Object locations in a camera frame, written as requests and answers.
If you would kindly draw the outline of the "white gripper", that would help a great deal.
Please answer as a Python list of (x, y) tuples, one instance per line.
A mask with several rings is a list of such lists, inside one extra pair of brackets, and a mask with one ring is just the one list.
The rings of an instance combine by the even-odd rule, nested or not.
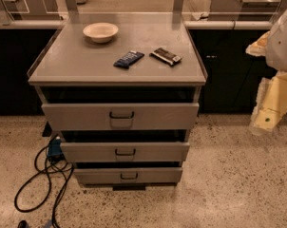
[(256, 103), (249, 129), (252, 134), (261, 136), (272, 132), (287, 113), (287, 72), (279, 71), (272, 79), (263, 78)]

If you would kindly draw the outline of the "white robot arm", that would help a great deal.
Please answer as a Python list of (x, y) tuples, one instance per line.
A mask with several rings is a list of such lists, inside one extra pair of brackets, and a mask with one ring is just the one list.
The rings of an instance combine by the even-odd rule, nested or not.
[(274, 77), (263, 78), (258, 85), (249, 129), (252, 134), (261, 136), (272, 132), (287, 113), (287, 10), (245, 52), (264, 56), (267, 66), (277, 71)]

